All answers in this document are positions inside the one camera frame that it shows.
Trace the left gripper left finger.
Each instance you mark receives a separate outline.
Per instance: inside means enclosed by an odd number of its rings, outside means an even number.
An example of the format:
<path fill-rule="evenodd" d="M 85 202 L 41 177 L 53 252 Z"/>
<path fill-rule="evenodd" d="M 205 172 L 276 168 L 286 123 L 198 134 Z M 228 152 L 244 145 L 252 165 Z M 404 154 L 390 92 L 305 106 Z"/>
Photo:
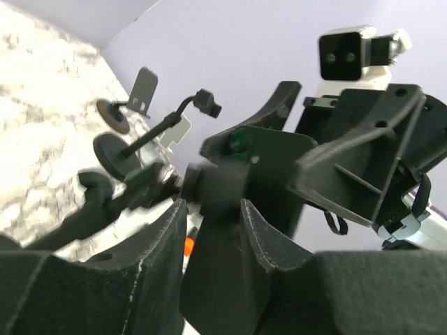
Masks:
<path fill-rule="evenodd" d="M 86 262 L 1 253 L 2 334 L 181 334 L 187 206 Z"/>

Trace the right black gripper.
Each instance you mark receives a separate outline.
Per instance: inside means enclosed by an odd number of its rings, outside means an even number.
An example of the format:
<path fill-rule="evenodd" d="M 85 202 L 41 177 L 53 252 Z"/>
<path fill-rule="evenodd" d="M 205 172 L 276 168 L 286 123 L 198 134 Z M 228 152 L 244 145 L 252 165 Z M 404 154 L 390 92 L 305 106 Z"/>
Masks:
<path fill-rule="evenodd" d="M 281 81 L 240 125 L 281 131 L 301 88 Z M 446 158 L 446 104 L 431 95 L 425 102 L 416 84 L 347 89 L 340 96 L 307 97 L 303 105 L 295 132 L 320 145 L 296 161 L 291 190 L 349 221 L 373 224 L 401 158 L 421 172 Z"/>

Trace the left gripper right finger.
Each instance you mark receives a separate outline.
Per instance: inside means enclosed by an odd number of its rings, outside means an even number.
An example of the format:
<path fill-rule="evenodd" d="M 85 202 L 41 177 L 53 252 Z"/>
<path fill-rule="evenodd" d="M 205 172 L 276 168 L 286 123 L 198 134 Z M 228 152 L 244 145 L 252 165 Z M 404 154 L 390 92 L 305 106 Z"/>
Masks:
<path fill-rule="evenodd" d="M 446 254 L 312 254 L 241 202 L 252 334 L 445 334 Z"/>

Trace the phone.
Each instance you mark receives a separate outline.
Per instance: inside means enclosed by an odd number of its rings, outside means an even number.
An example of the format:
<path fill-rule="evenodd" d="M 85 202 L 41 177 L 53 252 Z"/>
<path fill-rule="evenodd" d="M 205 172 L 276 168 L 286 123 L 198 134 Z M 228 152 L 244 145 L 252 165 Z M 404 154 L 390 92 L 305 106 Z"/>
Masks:
<path fill-rule="evenodd" d="M 315 146 L 306 135 L 253 126 L 205 141 L 210 163 L 187 171 L 203 222 L 180 296 L 199 333 L 258 333 L 304 204 L 288 183 L 297 159 Z"/>

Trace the black tripod phone stand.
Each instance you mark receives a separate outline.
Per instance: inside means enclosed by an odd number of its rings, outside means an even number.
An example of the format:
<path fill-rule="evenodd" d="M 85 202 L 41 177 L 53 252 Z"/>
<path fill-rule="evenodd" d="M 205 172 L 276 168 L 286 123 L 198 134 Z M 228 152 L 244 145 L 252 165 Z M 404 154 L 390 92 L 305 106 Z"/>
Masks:
<path fill-rule="evenodd" d="M 203 114 L 215 119 L 221 112 L 221 106 L 215 102 L 214 95 L 201 89 L 197 91 L 196 95 L 185 98 L 175 111 L 130 144 L 112 133 L 97 135 L 93 141 L 93 148 L 99 163 L 112 177 L 119 181 L 124 180 L 129 173 L 141 167 L 136 152 L 160 134 L 165 133 L 166 130 L 178 125 L 182 120 L 182 113 L 189 103 L 192 103 Z"/>

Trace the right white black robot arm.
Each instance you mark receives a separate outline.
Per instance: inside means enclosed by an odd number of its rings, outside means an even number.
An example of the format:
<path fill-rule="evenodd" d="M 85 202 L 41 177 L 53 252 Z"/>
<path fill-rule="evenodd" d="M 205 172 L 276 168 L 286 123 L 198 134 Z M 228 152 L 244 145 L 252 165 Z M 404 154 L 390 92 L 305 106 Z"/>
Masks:
<path fill-rule="evenodd" d="M 308 107 L 297 133 L 245 126 L 249 197 L 276 229 L 295 234 L 302 207 L 371 227 L 385 241 L 434 244 L 429 170 L 446 157 L 446 106 L 415 84 L 347 89 Z"/>

